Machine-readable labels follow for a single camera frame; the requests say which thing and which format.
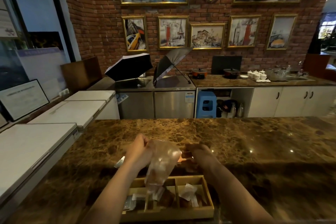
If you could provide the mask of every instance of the plastic packet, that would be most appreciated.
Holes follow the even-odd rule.
[[[151,140],[149,146],[153,149],[153,156],[148,167],[145,184],[149,193],[154,193],[173,171],[182,152],[168,141]]]

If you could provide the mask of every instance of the umbrella canopy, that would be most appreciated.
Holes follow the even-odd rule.
[[[192,47],[176,48],[168,52],[158,63],[154,71],[153,82],[162,79],[174,66],[176,66],[189,52]]]
[[[122,56],[105,74],[115,81],[138,78],[153,67],[148,53]]]

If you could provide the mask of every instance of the person's left hand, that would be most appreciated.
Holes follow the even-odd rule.
[[[128,147],[123,164],[129,164],[137,173],[151,160],[153,151],[148,145],[148,138],[138,134]]]

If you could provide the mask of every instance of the forearm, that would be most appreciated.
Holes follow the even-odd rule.
[[[99,195],[82,224],[119,223],[128,189],[137,174],[131,165],[122,165]]]
[[[273,223],[273,218],[226,167],[216,164],[211,169],[212,184],[234,224]]]

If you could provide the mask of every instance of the hand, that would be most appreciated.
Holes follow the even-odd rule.
[[[221,165],[218,159],[212,154],[208,146],[204,144],[186,144],[185,149],[190,151],[193,161],[201,168],[205,179],[211,183],[216,166]]]
[[[147,145],[148,141],[143,134],[138,134],[126,151],[123,165],[130,165],[137,174],[152,158],[153,151]]]

